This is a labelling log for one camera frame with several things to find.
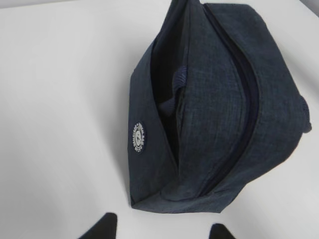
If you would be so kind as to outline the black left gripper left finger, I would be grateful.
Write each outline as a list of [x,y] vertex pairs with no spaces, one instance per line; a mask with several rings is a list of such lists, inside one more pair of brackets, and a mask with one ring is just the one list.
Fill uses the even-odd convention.
[[106,213],[79,239],[116,239],[118,216],[115,213]]

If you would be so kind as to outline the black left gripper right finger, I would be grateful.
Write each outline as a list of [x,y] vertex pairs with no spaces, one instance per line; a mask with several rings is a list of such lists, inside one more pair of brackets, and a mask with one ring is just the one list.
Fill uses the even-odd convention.
[[209,239],[236,239],[224,224],[213,224],[210,229]]

